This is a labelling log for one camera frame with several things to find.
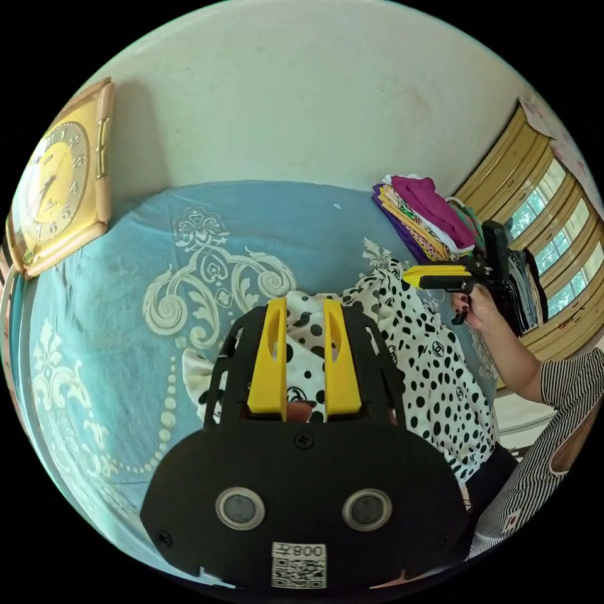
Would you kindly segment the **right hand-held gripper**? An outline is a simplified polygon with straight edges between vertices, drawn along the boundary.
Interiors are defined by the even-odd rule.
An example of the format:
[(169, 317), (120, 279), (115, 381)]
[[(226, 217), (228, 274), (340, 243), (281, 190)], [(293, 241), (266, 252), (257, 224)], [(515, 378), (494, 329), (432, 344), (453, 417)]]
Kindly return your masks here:
[(490, 264), (481, 254), (456, 261), (430, 261), (403, 273), (404, 282), (426, 291), (438, 289), (449, 294), (469, 294), (475, 284), (480, 284), (489, 291), (502, 317), (505, 315), (500, 306), (506, 306), (503, 293), (507, 280), (507, 270)]

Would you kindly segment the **person's right hand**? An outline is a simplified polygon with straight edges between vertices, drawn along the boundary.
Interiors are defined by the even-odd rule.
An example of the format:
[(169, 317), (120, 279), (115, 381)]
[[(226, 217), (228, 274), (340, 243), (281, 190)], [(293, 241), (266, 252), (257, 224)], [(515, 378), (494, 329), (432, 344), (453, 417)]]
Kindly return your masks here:
[(454, 311), (465, 314), (465, 322), (483, 335), (506, 326), (491, 294), (480, 284), (475, 284), (469, 294), (452, 293), (451, 303)]

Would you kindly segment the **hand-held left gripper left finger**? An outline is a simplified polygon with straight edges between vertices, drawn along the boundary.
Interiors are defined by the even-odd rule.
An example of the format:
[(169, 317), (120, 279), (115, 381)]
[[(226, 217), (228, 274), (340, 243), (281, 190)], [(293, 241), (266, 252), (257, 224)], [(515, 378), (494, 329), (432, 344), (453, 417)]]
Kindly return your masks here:
[(247, 406), (254, 415), (286, 420), (286, 318), (285, 298), (270, 300), (250, 383)]

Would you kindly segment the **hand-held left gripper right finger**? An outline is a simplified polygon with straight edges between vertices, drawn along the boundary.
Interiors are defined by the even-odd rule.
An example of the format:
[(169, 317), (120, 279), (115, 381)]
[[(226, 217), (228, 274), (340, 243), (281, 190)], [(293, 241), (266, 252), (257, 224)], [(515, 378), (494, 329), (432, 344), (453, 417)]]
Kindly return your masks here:
[(356, 415), (362, 402), (344, 310), (340, 302), (323, 304), (325, 324), (325, 418), (335, 422)]

